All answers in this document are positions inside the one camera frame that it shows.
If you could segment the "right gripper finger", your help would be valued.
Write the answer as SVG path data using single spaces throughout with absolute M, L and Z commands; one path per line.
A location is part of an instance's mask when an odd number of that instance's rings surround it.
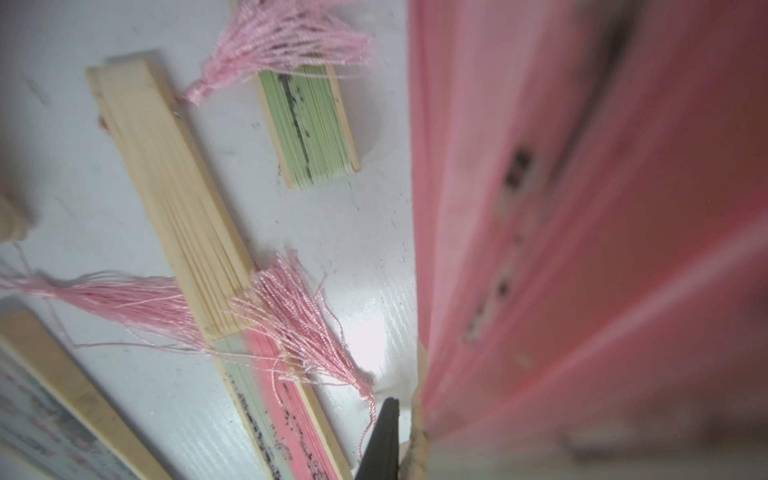
M 399 400 L 385 399 L 355 480 L 396 480 L 399 460 Z

